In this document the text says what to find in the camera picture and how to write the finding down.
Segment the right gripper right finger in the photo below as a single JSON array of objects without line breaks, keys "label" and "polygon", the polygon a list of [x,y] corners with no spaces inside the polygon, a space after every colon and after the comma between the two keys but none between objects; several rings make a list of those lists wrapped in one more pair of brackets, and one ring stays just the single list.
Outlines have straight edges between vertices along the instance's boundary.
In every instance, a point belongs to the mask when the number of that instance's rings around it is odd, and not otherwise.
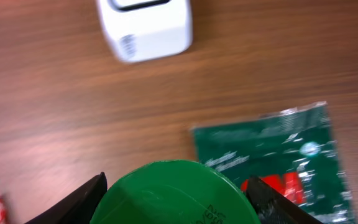
[{"label": "right gripper right finger", "polygon": [[261,224],[323,224],[256,176],[248,180],[246,197]]}]

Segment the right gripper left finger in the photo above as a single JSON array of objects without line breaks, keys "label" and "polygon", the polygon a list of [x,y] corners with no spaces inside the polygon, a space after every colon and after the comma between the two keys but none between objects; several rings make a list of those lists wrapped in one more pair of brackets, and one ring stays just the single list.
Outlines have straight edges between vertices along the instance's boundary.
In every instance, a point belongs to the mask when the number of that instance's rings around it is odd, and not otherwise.
[{"label": "right gripper left finger", "polygon": [[89,224],[107,189],[101,172],[26,224]]}]

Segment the green lid jar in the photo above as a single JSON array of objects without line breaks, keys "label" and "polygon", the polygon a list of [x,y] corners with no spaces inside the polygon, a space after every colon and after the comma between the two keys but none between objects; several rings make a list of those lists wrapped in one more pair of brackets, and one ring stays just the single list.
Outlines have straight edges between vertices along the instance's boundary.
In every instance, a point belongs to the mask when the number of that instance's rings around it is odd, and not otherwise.
[{"label": "green lid jar", "polygon": [[220,172],[195,161],[156,161],[117,180],[92,223],[247,224],[259,218],[246,196]]}]

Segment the white barcode scanner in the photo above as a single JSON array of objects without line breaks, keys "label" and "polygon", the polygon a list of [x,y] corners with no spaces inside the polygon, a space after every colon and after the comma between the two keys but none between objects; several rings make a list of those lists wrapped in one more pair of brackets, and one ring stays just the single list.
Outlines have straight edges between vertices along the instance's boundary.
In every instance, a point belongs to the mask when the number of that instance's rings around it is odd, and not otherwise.
[{"label": "white barcode scanner", "polygon": [[180,54],[193,41],[190,0],[96,1],[102,32],[124,63]]}]

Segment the green glove package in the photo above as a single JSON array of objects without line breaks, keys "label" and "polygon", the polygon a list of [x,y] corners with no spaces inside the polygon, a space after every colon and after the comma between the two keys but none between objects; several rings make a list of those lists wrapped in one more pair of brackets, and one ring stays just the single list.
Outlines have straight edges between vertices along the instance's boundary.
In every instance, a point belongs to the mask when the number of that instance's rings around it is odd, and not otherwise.
[{"label": "green glove package", "polygon": [[357,223],[325,101],[196,126],[198,161],[242,191],[256,175],[322,223]]}]

